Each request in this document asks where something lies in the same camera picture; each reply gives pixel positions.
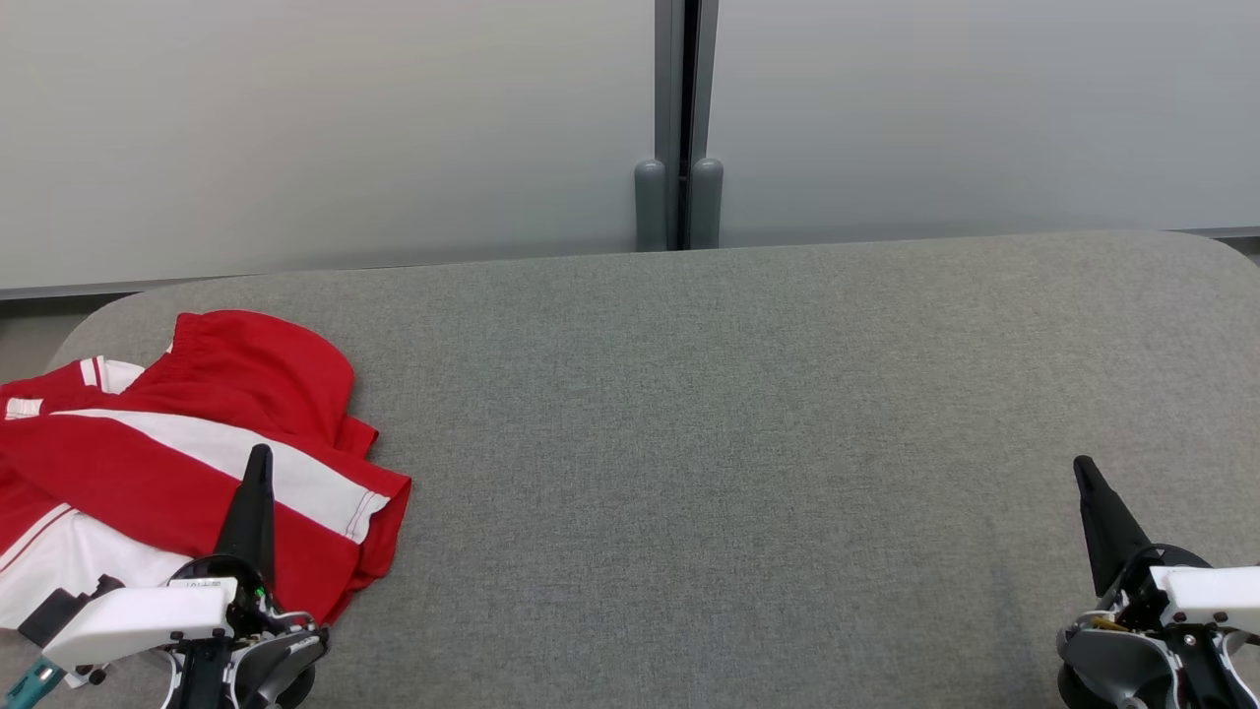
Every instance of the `clothing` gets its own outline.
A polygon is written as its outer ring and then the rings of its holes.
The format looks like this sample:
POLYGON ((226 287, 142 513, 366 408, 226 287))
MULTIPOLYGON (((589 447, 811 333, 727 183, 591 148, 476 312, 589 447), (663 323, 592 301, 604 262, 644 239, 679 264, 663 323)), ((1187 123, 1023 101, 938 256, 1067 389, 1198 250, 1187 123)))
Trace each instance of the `clothing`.
POLYGON ((318 334, 181 314, 147 370, 103 358, 0 387, 0 627, 101 574, 158 586, 213 552, 255 445, 273 457, 278 602, 333 621, 383 577, 411 480, 364 461, 354 373, 318 334))

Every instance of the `red garment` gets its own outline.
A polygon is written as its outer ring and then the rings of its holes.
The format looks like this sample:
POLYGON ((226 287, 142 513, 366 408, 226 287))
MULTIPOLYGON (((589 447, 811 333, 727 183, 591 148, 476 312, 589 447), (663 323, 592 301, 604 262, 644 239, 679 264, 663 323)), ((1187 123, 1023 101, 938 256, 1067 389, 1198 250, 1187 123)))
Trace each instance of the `red garment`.
POLYGON ((181 314, 147 370, 96 358, 0 388, 0 626, 47 596, 6 588, 107 569, 152 584, 210 554, 256 443, 273 456, 276 597, 335 620, 389 569, 411 492, 363 460, 377 432, 345 416, 353 383, 315 332, 220 310, 181 314))

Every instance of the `black gap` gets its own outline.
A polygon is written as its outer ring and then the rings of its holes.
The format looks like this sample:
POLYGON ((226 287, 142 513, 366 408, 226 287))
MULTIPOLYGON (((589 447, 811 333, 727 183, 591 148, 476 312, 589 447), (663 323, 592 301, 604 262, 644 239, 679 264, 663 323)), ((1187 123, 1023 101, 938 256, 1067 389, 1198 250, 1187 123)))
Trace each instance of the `black gap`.
POLYGON ((692 132, 696 113, 696 52, 699 47, 701 0, 685 0, 683 4, 683 87, 682 135, 678 141, 678 248, 692 247, 690 234, 690 185, 692 173, 692 132))

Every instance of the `gray table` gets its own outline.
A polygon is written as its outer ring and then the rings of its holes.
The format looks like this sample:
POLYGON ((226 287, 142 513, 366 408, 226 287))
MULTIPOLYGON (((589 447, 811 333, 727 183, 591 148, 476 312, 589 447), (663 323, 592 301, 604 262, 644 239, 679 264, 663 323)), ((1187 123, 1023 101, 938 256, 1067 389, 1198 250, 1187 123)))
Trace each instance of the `gray table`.
MULTIPOLYGON (((311 709, 1055 706, 1074 456, 1157 540, 1260 559, 1257 303, 1184 234, 646 253, 180 285, 53 364, 217 307, 345 351, 416 482, 311 709)), ((161 696, 127 669, 48 706, 161 696)))

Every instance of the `robotic arm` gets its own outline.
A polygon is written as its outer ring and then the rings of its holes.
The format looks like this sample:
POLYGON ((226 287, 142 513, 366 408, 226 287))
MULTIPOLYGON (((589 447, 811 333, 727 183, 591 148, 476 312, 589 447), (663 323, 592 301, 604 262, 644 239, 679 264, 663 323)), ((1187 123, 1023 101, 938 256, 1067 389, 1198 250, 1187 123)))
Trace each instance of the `robotic arm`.
POLYGON ((1075 462, 1097 608, 1058 633, 1070 709, 1260 709, 1230 656, 1260 633, 1260 567, 1152 544, 1097 466, 1075 462))
POLYGON ((328 651, 328 627, 284 613, 275 578, 271 450, 257 446, 215 544, 215 554, 175 573, 165 587, 125 588, 101 577, 94 593, 57 589, 18 628, 43 656, 5 695, 30 709, 66 678, 98 685, 122 657, 150 654, 171 670, 164 709, 297 706, 328 651))

